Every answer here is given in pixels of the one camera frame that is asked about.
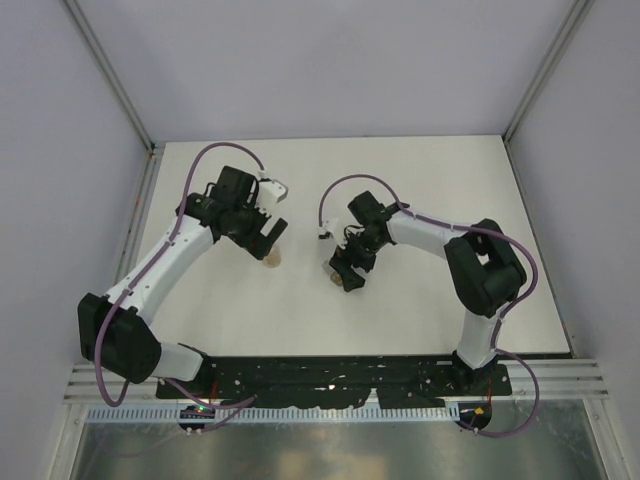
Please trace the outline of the clear pill bottle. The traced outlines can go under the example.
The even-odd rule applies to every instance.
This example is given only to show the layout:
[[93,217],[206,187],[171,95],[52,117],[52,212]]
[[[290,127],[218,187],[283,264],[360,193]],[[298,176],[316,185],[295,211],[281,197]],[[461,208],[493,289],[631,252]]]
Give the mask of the clear pill bottle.
[[282,262],[282,255],[277,245],[263,258],[263,264],[268,268],[277,268]]

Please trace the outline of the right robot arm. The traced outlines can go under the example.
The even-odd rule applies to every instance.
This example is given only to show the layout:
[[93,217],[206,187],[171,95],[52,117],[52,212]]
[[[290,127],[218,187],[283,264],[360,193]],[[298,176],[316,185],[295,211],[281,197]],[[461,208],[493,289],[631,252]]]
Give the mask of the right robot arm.
[[333,281],[346,292],[361,289],[361,272],[373,270],[387,245],[407,245],[446,261],[457,298],[465,308],[463,330],[452,354],[452,381],[465,394],[484,387],[496,365],[495,343],[502,309],[519,296],[527,275],[498,224],[484,219],[454,226],[408,212],[406,204],[385,206],[365,191],[348,209],[356,220],[319,221],[319,237],[336,248],[327,262]]

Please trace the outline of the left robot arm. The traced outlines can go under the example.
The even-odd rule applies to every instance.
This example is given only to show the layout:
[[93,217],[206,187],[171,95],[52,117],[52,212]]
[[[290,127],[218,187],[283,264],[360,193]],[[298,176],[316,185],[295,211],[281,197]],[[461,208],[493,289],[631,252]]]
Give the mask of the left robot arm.
[[252,175],[226,166],[204,192],[185,196],[147,256],[105,294],[88,293],[80,301],[82,357],[134,384],[171,378],[189,396],[206,396],[214,375],[204,367],[204,353],[160,342],[151,324],[178,280],[221,238],[264,259],[288,225],[272,217],[287,194],[287,187],[265,172]]

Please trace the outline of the grey pill box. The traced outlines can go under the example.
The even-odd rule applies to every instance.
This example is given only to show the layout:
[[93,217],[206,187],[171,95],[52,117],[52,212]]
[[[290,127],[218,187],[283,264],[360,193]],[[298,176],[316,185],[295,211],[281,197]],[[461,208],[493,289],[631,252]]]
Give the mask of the grey pill box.
[[338,287],[343,286],[343,280],[341,275],[330,265],[329,261],[325,261],[322,264],[323,270],[328,275],[330,281]]

